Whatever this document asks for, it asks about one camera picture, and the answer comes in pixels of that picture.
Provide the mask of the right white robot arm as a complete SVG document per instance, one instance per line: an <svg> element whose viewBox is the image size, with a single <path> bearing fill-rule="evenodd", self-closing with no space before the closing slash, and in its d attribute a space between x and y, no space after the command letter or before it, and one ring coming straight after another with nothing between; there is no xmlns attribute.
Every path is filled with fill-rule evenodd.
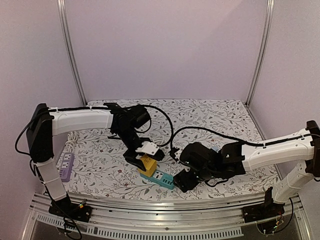
<svg viewBox="0 0 320 240"><path fill-rule="evenodd" d="M170 156L189 170L182 170L173 183L182 192L211 179L228 181L238 175L265 166L298 161L296 167L264 194L263 203L242 208L246 222L283 214L286 201L304 185L320 176L320 128L314 120L292 134L261 142L231 137L232 142L220 150L199 142L183 149L170 147Z"/></svg>

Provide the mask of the yellow cube socket adapter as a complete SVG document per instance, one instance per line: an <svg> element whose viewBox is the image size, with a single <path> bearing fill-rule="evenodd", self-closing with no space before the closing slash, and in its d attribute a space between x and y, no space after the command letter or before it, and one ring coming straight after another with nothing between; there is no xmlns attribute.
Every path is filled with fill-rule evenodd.
<svg viewBox="0 0 320 240"><path fill-rule="evenodd" d="M145 170L138 169L138 172L146 177L152 177L157 169L157 161L148 155L143 155L140 160L142 161Z"/></svg>

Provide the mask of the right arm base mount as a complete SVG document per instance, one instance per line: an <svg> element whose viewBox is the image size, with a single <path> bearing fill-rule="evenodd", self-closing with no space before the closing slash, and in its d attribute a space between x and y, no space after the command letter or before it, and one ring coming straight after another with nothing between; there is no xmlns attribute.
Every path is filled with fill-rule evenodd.
<svg viewBox="0 0 320 240"><path fill-rule="evenodd" d="M241 209L245 223L273 218L284 214L284 203L275 203L272 196L273 187L269 187L264 194L264 202L245 206Z"/></svg>

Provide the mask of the teal power strip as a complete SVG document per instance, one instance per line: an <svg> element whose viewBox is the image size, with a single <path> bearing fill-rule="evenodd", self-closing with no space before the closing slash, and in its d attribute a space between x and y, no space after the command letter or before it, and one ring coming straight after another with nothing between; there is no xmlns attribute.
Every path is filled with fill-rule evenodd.
<svg viewBox="0 0 320 240"><path fill-rule="evenodd" d="M173 184L173 176L163 171L156 170L152 176L146 176L140 173L140 176L152 183L155 183L169 190L173 190L175 188L175 185Z"/></svg>

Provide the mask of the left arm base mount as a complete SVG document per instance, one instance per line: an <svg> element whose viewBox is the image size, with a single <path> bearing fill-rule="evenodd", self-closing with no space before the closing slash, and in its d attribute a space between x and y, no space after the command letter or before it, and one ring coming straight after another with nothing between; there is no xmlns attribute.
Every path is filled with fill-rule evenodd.
<svg viewBox="0 0 320 240"><path fill-rule="evenodd" d="M89 205L80 206L79 203L73 203L70 200L52 201L48 212L60 217L71 217L74 221L88 223L93 208Z"/></svg>

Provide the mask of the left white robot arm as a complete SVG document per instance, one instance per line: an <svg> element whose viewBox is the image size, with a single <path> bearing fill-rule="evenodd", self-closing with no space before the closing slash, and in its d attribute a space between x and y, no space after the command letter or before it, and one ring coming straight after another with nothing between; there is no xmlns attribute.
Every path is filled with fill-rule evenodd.
<svg viewBox="0 0 320 240"><path fill-rule="evenodd" d="M55 164L53 137L74 131L107 129L126 146L123 155L125 161L144 171L146 168L138 156L154 157L160 151L156 143L139 137L136 131L150 119L149 112L140 104L132 107L108 103L102 106L58 108L40 103L21 131L26 134L28 151L16 149L16 152L30 157L55 202L55 209L63 217L70 217L75 211L74 205L68 201L68 194Z"/></svg>

